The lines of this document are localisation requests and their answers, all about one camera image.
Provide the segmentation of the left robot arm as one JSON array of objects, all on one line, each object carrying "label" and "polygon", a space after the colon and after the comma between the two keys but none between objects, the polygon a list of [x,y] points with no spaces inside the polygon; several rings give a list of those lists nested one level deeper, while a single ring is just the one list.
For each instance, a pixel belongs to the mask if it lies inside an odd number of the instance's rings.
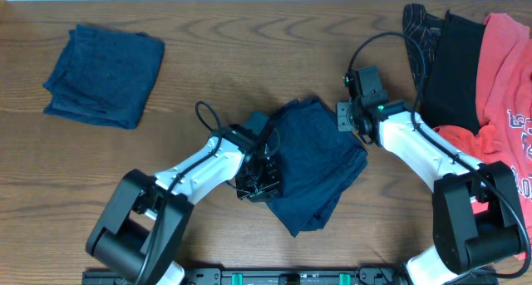
[{"label": "left robot arm", "polygon": [[174,167],[147,175],[128,172],[86,241],[86,252],[131,284],[179,284],[175,261],[197,203],[234,181],[238,199],[269,202],[282,178],[268,138],[270,119],[254,112],[243,124],[213,130],[206,145]]}]

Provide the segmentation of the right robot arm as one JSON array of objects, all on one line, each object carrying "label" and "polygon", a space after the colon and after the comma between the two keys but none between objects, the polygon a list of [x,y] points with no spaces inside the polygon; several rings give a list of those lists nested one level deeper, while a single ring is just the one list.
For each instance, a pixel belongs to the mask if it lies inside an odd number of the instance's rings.
[{"label": "right robot arm", "polygon": [[337,104],[337,127],[355,131],[406,163],[432,192],[433,244],[408,260],[396,284],[453,284],[497,278],[487,265],[525,255],[513,278],[531,263],[530,239],[510,167],[485,164],[427,126],[405,101],[389,101],[376,67],[350,69],[349,92]]}]

